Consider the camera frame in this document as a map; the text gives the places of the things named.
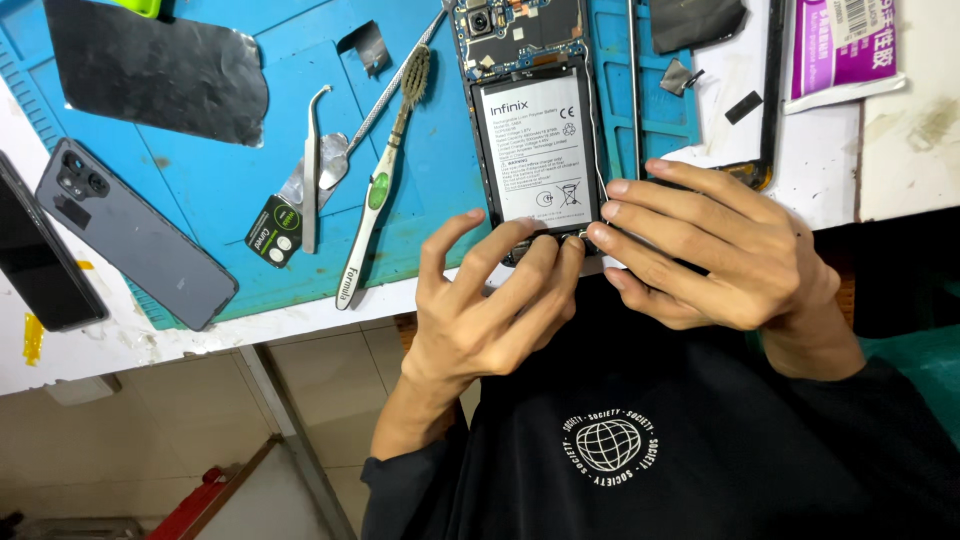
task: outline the phone screen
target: phone screen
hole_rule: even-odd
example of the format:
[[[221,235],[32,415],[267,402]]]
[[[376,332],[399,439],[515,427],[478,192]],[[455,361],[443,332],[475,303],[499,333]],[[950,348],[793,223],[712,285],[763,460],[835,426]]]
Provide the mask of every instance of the phone screen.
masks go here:
[[[44,328],[57,331],[102,317],[20,204],[7,179],[0,181],[0,231],[0,270]]]

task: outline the circuit board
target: circuit board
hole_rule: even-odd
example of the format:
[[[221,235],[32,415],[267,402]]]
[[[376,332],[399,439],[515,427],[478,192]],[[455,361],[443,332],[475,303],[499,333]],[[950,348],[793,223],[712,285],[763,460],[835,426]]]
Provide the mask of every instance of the circuit board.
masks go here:
[[[454,27],[471,81],[584,55],[578,0],[457,0]]]

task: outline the black sweatshirt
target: black sweatshirt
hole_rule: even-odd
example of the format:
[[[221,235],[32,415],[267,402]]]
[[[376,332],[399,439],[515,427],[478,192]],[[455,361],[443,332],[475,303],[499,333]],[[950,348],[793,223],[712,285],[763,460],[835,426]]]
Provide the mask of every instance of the black sweatshirt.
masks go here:
[[[363,538],[957,538],[960,454],[882,360],[789,380],[743,334],[670,331],[584,278],[469,433],[369,458]]]

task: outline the globe logo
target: globe logo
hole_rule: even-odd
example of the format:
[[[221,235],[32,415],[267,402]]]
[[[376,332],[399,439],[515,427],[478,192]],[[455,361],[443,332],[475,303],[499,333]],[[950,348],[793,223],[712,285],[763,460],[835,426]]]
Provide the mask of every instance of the globe logo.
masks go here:
[[[577,431],[577,450],[590,467],[612,473],[640,451],[640,433],[619,418],[591,424]]]

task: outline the hand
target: hand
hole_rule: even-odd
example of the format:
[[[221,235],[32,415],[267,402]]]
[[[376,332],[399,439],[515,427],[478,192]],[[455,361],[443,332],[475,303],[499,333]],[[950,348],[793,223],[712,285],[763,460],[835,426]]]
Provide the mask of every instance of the hand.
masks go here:
[[[851,357],[859,363],[848,362],[829,373],[821,370],[816,377],[849,375],[850,369],[862,366],[859,348],[834,300],[840,278],[813,250],[813,234],[806,225],[727,173],[667,160],[649,160],[646,168],[693,191],[622,180],[607,186],[612,200],[603,207],[604,217],[667,254],[605,224],[589,226],[590,239],[636,275],[617,268],[605,272],[627,307],[675,330],[721,325],[780,332],[764,334],[764,345],[772,337],[774,348],[789,349],[771,356],[768,347],[767,353],[774,367],[790,376],[810,375],[809,360],[796,365],[797,360],[810,356],[808,345],[820,339],[814,334],[822,333],[828,321],[826,330],[836,339],[826,347],[855,350]],[[709,274],[701,276],[672,258]],[[837,321],[842,328],[835,328]],[[789,336],[789,344],[783,343],[784,336]]]
[[[425,395],[453,401],[475,379],[512,373],[573,317],[573,290],[584,243],[538,236],[514,274],[489,298],[481,291],[499,261],[534,231],[529,219],[508,221],[471,249],[453,282],[446,252],[484,220],[480,209],[450,218],[423,243],[417,287],[418,330],[402,375]]]

